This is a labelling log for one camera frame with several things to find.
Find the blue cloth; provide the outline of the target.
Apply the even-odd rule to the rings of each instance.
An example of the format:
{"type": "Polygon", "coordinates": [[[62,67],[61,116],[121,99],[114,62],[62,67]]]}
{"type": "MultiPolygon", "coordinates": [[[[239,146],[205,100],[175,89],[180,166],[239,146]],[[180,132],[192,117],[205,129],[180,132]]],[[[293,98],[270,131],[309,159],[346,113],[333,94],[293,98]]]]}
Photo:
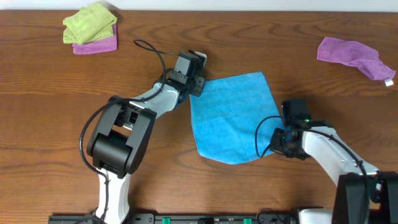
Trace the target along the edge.
{"type": "Polygon", "coordinates": [[[274,130],[284,127],[262,72],[207,81],[190,109],[199,155],[225,164],[269,155],[274,130]]]}

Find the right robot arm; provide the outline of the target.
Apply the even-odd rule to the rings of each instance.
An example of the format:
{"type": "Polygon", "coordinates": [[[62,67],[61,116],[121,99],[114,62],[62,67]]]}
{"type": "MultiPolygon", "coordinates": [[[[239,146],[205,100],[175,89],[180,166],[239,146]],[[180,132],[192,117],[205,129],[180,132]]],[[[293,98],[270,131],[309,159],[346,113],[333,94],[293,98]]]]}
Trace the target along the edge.
{"type": "Polygon", "coordinates": [[[397,223],[397,173],[360,158],[332,125],[312,119],[304,99],[282,102],[284,128],[269,149],[287,158],[315,159],[336,185],[334,207],[297,210],[292,223],[397,223]]]}

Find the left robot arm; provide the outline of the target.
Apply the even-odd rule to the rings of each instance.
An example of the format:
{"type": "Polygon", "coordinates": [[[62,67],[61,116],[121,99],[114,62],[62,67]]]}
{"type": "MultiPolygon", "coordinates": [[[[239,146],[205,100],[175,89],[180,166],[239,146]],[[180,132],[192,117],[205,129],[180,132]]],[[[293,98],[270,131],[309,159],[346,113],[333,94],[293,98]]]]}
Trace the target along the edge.
{"type": "Polygon", "coordinates": [[[156,119],[188,95],[201,95],[206,61],[201,52],[180,52],[174,68],[166,70],[149,91],[133,98],[114,96],[101,110],[86,148],[100,182],[94,223],[126,219],[130,178],[143,160],[156,119]]]}

